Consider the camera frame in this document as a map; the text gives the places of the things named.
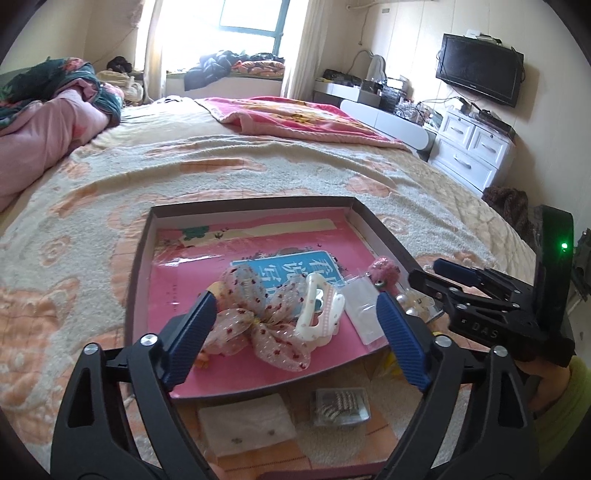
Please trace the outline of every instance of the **polka dot bow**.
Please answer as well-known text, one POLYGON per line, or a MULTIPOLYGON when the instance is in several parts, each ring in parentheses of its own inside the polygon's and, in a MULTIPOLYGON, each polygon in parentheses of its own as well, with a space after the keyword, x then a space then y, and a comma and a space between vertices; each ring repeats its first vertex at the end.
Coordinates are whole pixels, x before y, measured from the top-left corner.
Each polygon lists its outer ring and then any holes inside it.
POLYGON ((298 275, 269 297, 261 278, 246 264, 228 268, 216 293, 218 311, 202 351, 235 355, 252 345, 255 355, 291 372, 310 366, 310 347, 296 336, 292 324, 306 296, 306 279, 298 275))

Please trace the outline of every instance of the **tv screen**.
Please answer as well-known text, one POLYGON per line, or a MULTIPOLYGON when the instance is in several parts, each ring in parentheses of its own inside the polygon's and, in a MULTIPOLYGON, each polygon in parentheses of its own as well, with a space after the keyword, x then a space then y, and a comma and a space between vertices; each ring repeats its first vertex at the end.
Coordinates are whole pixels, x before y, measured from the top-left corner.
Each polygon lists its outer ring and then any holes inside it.
POLYGON ((444 35, 437 78, 501 105, 515 106, 524 75, 523 54, 474 38, 444 35))

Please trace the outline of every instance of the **pink plush toy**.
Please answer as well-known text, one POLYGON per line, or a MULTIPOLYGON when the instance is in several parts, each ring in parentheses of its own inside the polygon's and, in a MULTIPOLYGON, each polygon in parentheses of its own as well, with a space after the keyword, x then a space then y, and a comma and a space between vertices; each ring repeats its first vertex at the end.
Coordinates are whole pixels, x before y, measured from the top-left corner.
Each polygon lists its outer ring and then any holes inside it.
POLYGON ((379 291, 387 291, 396 297, 398 288, 396 284, 400 279, 400 269, 394 260, 387 257, 380 257, 369 266, 367 275, 379 291))

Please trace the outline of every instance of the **box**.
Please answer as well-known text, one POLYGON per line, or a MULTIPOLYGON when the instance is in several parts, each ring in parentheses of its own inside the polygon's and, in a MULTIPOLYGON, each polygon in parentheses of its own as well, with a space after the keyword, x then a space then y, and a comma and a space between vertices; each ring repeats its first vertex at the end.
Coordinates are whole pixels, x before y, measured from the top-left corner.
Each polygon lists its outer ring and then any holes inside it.
MULTIPOLYGON (((266 197, 155 206, 132 267, 126 345, 146 333, 158 333, 171 317, 186 313, 232 261, 253 254, 293 254, 301 248, 329 251, 344 277, 363 275, 377 257, 393 258, 405 288, 409 288, 408 272, 420 268, 384 224, 351 197, 266 197)), ((209 368, 194 367, 171 396, 263 391, 339 367, 386 345, 383 337, 364 345, 343 314, 339 333, 312 352, 311 364, 303 372, 268 365, 248 347, 234 356, 211 356, 209 368)))

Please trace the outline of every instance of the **person's arm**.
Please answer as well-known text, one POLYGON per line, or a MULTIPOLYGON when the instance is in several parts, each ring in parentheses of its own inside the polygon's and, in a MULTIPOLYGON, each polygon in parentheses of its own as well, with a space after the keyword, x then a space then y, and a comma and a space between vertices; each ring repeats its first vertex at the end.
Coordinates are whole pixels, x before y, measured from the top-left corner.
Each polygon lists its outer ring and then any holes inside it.
POLYGON ((568 368, 542 359, 516 363, 525 373, 542 379, 530 409, 536 416, 540 461, 545 468, 566 447, 591 407, 591 372, 578 357, 573 357, 568 368))

